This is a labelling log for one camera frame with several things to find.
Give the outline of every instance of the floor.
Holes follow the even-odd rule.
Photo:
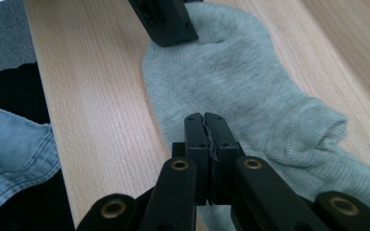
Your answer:
[[[0,70],[35,61],[23,1],[0,2]]]

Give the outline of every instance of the gray fabric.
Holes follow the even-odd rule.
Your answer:
[[[290,80],[263,25],[231,7],[186,7],[199,40],[168,48],[152,42],[143,60],[167,143],[183,141],[185,116],[215,113],[248,155],[266,159],[296,193],[314,199],[334,190],[370,206],[370,167],[337,146],[347,118]],[[227,206],[199,211],[212,230],[234,228]]]
[[[0,70],[35,61],[23,1],[0,2]]]
[[[0,206],[59,169],[51,126],[0,110]]]

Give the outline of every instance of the black cloth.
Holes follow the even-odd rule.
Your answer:
[[[36,123],[50,122],[37,64],[0,71],[0,109]],[[0,231],[29,230],[75,230],[60,170],[0,207]]]

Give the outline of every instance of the gray sock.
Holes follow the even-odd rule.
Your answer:
[[[346,117],[306,96],[278,61],[263,25],[222,5],[187,4],[199,40],[148,47],[143,72],[167,143],[183,141],[183,119],[211,112],[226,118],[248,155],[266,159],[308,199],[325,191],[370,206],[370,167],[337,146]],[[198,209],[212,230],[234,229],[229,208]]]

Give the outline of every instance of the wooden surface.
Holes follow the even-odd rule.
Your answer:
[[[348,115],[370,166],[370,0],[217,0],[268,28],[291,78]],[[155,184],[169,150],[141,72],[148,36],[126,0],[25,0],[73,219]]]

